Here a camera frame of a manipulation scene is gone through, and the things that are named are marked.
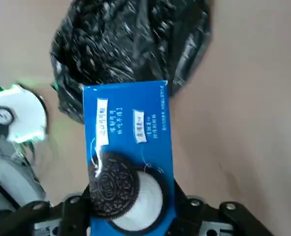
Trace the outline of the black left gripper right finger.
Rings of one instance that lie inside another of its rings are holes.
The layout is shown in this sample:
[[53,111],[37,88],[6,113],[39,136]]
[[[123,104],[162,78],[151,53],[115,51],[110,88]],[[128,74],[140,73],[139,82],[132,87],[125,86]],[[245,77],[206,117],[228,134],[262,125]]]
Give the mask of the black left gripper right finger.
[[177,183],[175,206],[172,236],[273,236],[244,205],[229,201],[214,208],[196,196],[186,196]]

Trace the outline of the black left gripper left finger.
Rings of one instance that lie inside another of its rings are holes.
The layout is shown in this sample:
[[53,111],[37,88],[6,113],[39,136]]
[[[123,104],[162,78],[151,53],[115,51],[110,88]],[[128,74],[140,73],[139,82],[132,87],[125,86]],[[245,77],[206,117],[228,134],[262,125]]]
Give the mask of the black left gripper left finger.
[[71,194],[56,206],[31,202],[14,212],[8,236],[85,236],[89,226],[89,188]]

